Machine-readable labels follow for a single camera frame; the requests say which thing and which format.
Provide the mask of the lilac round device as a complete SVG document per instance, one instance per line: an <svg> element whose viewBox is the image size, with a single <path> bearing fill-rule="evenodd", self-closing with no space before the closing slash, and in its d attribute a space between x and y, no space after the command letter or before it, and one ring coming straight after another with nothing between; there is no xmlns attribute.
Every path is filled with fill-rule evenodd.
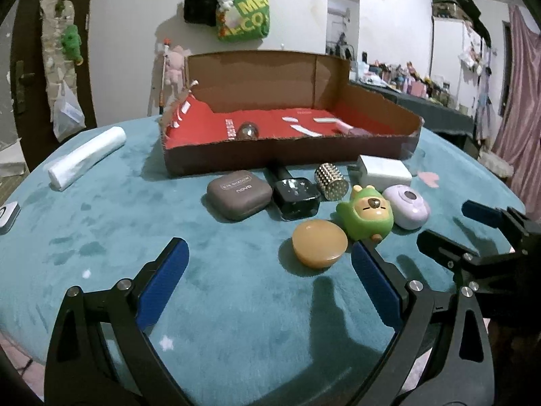
<svg viewBox="0 0 541 406"><path fill-rule="evenodd" d="M404 230L419 229L426 224L431 215L428 202L408 185L390 186L382 195L391 204L394 222Z"/></svg>

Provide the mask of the green bear figurine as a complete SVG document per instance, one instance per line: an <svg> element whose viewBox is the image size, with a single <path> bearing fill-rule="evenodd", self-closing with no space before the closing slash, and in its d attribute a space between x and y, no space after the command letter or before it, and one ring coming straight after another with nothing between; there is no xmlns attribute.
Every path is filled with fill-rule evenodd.
<svg viewBox="0 0 541 406"><path fill-rule="evenodd" d="M393 229L391 204L372 185L354 185L349 200L338 203L336 212L353 241L379 244Z"/></svg>

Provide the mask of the white power adapter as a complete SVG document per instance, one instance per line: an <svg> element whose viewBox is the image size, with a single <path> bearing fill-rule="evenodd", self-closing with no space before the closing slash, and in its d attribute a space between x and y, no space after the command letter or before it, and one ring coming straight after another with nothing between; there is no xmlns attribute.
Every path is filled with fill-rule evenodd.
<svg viewBox="0 0 541 406"><path fill-rule="evenodd" d="M372 186L379 193L394 185L409 186L412 180L413 175L399 159L359 155L352 168L353 185Z"/></svg>

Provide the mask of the orange round compact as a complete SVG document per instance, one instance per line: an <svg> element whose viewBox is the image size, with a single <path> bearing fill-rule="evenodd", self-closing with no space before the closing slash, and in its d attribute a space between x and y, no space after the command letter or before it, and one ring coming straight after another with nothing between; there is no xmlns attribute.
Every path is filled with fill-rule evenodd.
<svg viewBox="0 0 541 406"><path fill-rule="evenodd" d="M295 227L291 244L298 260L311 269L328 269L346 252L349 240L336 224L313 219Z"/></svg>

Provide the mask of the pink nail polish bottle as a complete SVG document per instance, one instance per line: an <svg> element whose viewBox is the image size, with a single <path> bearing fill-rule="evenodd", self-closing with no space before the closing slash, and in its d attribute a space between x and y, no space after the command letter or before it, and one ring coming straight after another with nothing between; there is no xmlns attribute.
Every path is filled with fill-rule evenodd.
<svg viewBox="0 0 541 406"><path fill-rule="evenodd" d="M336 121L336 129L344 136L354 136L354 137L371 137L372 136L370 131L367 131L364 128L353 127L341 120Z"/></svg>

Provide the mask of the brown eyeshadow case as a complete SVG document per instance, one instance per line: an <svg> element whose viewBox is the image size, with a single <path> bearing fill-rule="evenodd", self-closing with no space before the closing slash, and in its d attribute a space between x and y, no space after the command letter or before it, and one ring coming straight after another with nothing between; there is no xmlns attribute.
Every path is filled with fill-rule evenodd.
<svg viewBox="0 0 541 406"><path fill-rule="evenodd" d="M271 202L272 187L252 172L237 171L210 181L206 196L226 219L242 221Z"/></svg>

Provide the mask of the small brown glass ball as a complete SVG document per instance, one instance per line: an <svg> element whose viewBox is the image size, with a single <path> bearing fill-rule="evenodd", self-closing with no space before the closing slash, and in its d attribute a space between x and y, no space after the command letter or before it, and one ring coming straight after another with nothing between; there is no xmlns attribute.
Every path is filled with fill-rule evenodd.
<svg viewBox="0 0 541 406"><path fill-rule="evenodd" d="M259 128L253 122L244 122L237 129L236 140L257 140Z"/></svg>

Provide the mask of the pink curtain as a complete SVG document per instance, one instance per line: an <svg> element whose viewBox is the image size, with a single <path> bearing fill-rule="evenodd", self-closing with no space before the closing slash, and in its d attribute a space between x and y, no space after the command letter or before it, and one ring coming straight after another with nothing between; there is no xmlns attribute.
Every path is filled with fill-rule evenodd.
<svg viewBox="0 0 541 406"><path fill-rule="evenodd" d="M509 7L512 71L504 117L492 150L514 167L510 189L526 213L540 217L540 36Z"/></svg>

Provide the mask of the white square device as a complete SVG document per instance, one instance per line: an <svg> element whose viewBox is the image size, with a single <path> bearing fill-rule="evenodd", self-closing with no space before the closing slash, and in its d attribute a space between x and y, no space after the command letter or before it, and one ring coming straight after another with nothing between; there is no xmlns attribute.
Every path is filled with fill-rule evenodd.
<svg viewBox="0 0 541 406"><path fill-rule="evenodd" d="M5 235L14 225L20 213L18 202L5 203L0 207L0 234Z"/></svg>

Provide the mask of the studded silver cylinder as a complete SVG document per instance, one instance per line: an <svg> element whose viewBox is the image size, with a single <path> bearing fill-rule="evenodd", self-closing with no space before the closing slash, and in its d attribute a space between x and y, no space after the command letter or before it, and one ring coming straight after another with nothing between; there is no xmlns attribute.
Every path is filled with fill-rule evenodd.
<svg viewBox="0 0 541 406"><path fill-rule="evenodd" d="M340 201L349 190L348 181L333 163L319 165L314 178L327 201Z"/></svg>

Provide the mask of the white wardrobe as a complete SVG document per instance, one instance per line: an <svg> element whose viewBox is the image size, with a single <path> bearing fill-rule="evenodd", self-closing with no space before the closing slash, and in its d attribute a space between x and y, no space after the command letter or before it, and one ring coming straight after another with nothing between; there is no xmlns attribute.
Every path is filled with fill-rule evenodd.
<svg viewBox="0 0 541 406"><path fill-rule="evenodd" d="M478 101L477 66L482 39L469 22L433 18L430 77L449 92L449 107L473 117Z"/></svg>

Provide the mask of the white plastic roll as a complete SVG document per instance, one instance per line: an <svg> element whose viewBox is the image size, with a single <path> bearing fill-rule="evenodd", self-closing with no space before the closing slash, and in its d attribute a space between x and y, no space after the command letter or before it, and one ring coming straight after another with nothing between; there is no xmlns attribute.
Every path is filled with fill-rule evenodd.
<svg viewBox="0 0 541 406"><path fill-rule="evenodd" d="M123 128L112 127L103 131L49 166L47 172L50 185L56 191L64 191L125 143L126 132Z"/></svg>

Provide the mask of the pink plush toy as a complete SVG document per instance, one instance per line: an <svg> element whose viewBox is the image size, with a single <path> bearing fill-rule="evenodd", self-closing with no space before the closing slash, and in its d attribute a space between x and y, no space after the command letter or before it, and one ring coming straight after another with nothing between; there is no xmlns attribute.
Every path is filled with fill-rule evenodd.
<svg viewBox="0 0 541 406"><path fill-rule="evenodd" d="M184 66L188 55L188 49L183 49L182 46L170 46L166 66L165 85L171 86L174 93L179 93L183 88Z"/></svg>

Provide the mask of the green tote bag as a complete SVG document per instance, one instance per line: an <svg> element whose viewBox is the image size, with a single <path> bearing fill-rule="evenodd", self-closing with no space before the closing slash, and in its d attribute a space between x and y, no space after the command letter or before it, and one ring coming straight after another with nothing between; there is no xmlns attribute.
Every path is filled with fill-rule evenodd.
<svg viewBox="0 0 541 406"><path fill-rule="evenodd" d="M218 40L240 42L262 40L271 29L269 0L217 0Z"/></svg>

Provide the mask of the hanging fabric organizer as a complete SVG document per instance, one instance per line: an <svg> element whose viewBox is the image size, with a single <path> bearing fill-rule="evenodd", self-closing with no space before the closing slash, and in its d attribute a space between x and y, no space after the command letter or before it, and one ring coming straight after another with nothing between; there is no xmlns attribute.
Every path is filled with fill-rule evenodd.
<svg viewBox="0 0 541 406"><path fill-rule="evenodd" d="M40 0L41 49L50 110L62 81L77 93L75 63L66 57L62 47L62 37L66 28L74 24L74 15L73 3L69 0Z"/></svg>

